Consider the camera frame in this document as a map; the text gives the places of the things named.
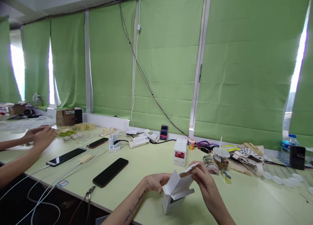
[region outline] sticker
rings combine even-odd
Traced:
[[[63,188],[64,186],[68,185],[68,181],[62,180],[60,183],[58,183],[58,185]]]

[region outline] plastic bottle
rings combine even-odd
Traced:
[[[289,134],[287,138],[284,138],[280,144],[279,160],[289,165],[290,161],[290,147],[291,146],[300,146],[299,142],[296,139],[296,135]]]

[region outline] wire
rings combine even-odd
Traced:
[[[135,53],[134,53],[133,46],[132,46],[132,44],[131,44],[131,42],[130,42],[130,39],[129,39],[129,35],[128,35],[128,32],[127,32],[126,24],[125,24],[125,21],[124,21],[124,17],[123,17],[123,13],[122,13],[122,8],[121,8],[121,1],[119,2],[119,5],[120,5],[120,12],[121,12],[122,28],[123,28],[123,31],[124,31],[124,34],[125,34],[126,38],[127,38],[128,41],[129,41],[129,44],[130,44],[131,50],[132,50],[132,52],[133,52],[133,55],[134,55],[135,58],[136,58],[136,55],[135,55]],[[143,78],[143,80],[144,80],[144,82],[145,82],[147,88],[149,89],[149,91],[150,91],[150,93],[151,93],[151,95],[152,95],[154,101],[157,103],[157,105],[158,105],[159,108],[162,110],[162,112],[164,113],[164,115],[166,116],[166,118],[171,122],[171,124],[172,124],[177,130],[179,130],[181,133],[183,133],[185,136],[187,136],[187,137],[189,138],[188,135],[186,135],[181,129],[179,129],[177,126],[175,126],[175,124],[170,120],[170,118],[166,115],[166,113],[164,112],[164,110],[162,109],[162,107],[159,105],[159,103],[158,103],[157,100],[155,99],[155,97],[154,97],[154,95],[153,95],[153,93],[152,93],[152,91],[151,91],[151,89],[150,89],[149,82],[148,82],[148,80],[147,80],[147,78],[146,78],[146,76],[145,76],[145,74],[144,74],[142,68],[141,68],[140,65],[138,64],[137,59],[135,59],[135,60],[136,60],[136,63],[137,63],[138,68],[140,69],[139,71],[140,71],[140,73],[141,73],[141,76],[142,76],[142,78]]]

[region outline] cardboard box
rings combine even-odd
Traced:
[[[8,108],[10,115],[19,115],[24,113],[24,110],[26,109],[26,104],[14,104],[13,106],[9,106]]]
[[[82,122],[79,124],[75,124],[75,130],[76,131],[85,131],[87,130],[87,123],[86,122]]]
[[[189,188],[193,182],[190,171],[197,164],[192,164],[180,174],[174,170],[167,184],[163,186],[164,196],[162,205],[165,214],[171,212],[175,207],[182,205],[185,197],[195,192],[194,189]]]
[[[75,125],[75,110],[62,109],[56,111],[56,125],[57,126],[74,126]]]
[[[93,123],[87,123],[87,130],[91,131],[94,130],[96,127]]]
[[[185,167],[187,140],[178,138],[174,147],[173,164]]]

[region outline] green item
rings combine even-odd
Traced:
[[[308,1],[211,0],[195,136],[279,150]]]
[[[86,109],[85,13],[51,19],[53,72],[60,97],[59,108]]]
[[[311,5],[309,22],[307,28],[307,39],[305,54],[302,61],[300,77],[292,116],[290,121],[289,133],[297,135],[297,140],[302,147],[313,147],[313,8]]]
[[[38,21],[23,27],[25,61],[25,100],[32,103],[34,93],[40,94],[46,110],[49,106],[49,44],[50,20]]]
[[[138,63],[171,121],[189,133],[203,0],[142,0]],[[136,66],[135,127],[181,134],[151,96]]]
[[[133,44],[136,1],[121,3]],[[133,54],[124,35],[119,4],[89,11],[94,112],[130,118]]]
[[[21,96],[11,63],[10,25],[7,17],[0,18],[0,62],[0,102],[19,102]]]

